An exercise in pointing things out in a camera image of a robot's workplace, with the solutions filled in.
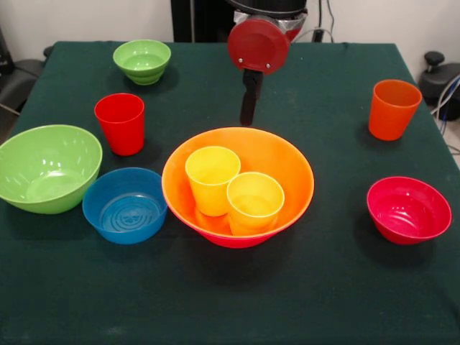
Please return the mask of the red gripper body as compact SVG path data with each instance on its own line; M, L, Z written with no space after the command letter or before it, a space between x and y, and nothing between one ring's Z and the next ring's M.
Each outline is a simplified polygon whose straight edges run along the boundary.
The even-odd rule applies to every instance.
M284 30L268 19L244 20L230 32L229 56L239 69L272 74L285 64L291 42L299 32L300 27Z

